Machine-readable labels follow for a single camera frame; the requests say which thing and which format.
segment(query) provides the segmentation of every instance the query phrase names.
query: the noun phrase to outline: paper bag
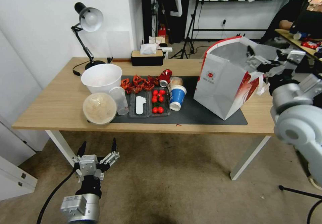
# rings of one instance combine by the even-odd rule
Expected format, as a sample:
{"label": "paper bag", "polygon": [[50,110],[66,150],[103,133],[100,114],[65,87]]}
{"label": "paper bag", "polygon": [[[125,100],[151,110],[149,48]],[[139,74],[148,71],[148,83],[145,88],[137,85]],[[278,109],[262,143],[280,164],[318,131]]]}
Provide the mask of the paper bag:
{"label": "paper bag", "polygon": [[204,55],[194,99],[226,120],[263,85],[263,73],[247,63],[247,47],[273,60],[276,49],[242,37],[218,41]]}

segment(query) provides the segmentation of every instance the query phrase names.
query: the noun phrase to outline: wooden table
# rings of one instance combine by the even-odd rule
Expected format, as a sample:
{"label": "wooden table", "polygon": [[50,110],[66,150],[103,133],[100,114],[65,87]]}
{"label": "wooden table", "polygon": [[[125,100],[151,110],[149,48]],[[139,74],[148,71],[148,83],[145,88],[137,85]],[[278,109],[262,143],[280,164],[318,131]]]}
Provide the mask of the wooden table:
{"label": "wooden table", "polygon": [[293,34],[291,34],[289,31],[287,30],[282,30],[282,29],[276,29],[275,30],[283,39],[285,39],[287,42],[289,42],[290,44],[296,46],[297,48],[299,48],[300,50],[305,51],[311,58],[314,58],[316,60],[322,61],[321,59],[317,58],[314,53],[316,52],[315,50],[308,48],[308,47],[304,47],[301,46],[301,41],[299,40],[294,40],[293,39]]}
{"label": "wooden table", "polygon": [[[69,131],[108,131],[108,132],[156,132],[156,133],[193,133],[193,134],[259,134],[265,138],[259,144],[253,144],[231,172],[233,180],[241,174],[255,155],[274,134],[274,123],[270,116],[272,98],[268,93],[251,97],[242,107],[248,125],[198,125],[186,124],[138,124],[110,123],[98,126],[88,123],[83,114],[83,101],[90,95],[79,76],[72,73],[72,68],[87,58],[72,58],[58,73],[52,82],[42,91],[36,100],[13,124],[16,129],[46,130],[53,142],[73,166],[78,162],[74,152],[63,138],[60,130]],[[201,62],[191,59],[166,59],[163,66],[137,66],[129,62],[115,62],[123,75],[159,75],[164,69],[171,69],[173,75],[199,76]]]}

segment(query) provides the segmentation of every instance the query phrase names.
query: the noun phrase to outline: lamp arm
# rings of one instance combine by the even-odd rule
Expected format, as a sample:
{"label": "lamp arm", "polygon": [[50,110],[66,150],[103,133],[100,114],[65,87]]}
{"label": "lamp arm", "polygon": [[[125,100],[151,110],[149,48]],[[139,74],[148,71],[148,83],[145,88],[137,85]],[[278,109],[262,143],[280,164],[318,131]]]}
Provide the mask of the lamp arm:
{"label": "lamp arm", "polygon": [[94,64],[94,56],[92,55],[92,53],[90,52],[90,50],[84,45],[84,43],[82,42],[82,40],[80,39],[80,37],[78,36],[78,32],[83,30],[82,28],[79,28],[80,24],[76,24],[75,26],[71,27],[71,30],[74,32],[74,34],[76,35],[76,38],[78,39],[78,41],[80,42],[80,44],[83,47],[83,50],[85,51],[87,57],[90,59],[90,62],[92,64]]}

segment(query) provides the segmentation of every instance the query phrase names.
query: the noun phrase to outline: white table leg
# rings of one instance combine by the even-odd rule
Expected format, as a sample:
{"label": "white table leg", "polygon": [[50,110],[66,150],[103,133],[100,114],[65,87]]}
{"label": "white table leg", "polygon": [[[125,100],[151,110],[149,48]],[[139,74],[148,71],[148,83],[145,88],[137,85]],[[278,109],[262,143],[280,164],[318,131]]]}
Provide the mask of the white table leg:
{"label": "white table leg", "polygon": [[258,152],[264,147],[271,136],[265,136],[260,143],[253,143],[244,153],[241,160],[236,164],[230,172],[231,180],[236,180],[240,174],[246,169],[249,163],[255,158]]}
{"label": "white table leg", "polygon": [[74,163],[78,162],[78,159],[74,152],[71,150],[70,146],[64,139],[63,135],[59,131],[46,130],[51,140],[55,143],[57,148],[62,152],[68,162],[74,167]]}

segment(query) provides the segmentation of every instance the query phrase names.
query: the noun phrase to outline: white bowl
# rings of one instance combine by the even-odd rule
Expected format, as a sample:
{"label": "white bowl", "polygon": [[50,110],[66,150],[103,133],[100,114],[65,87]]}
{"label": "white bowl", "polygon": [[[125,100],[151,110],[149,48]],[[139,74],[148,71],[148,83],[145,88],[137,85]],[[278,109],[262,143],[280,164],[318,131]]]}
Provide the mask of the white bowl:
{"label": "white bowl", "polygon": [[114,99],[106,93],[91,94],[83,103],[86,118],[98,125],[111,122],[116,116],[116,109]]}
{"label": "white bowl", "polygon": [[113,64],[99,64],[88,68],[80,78],[91,93],[108,93],[121,85],[122,69]]}

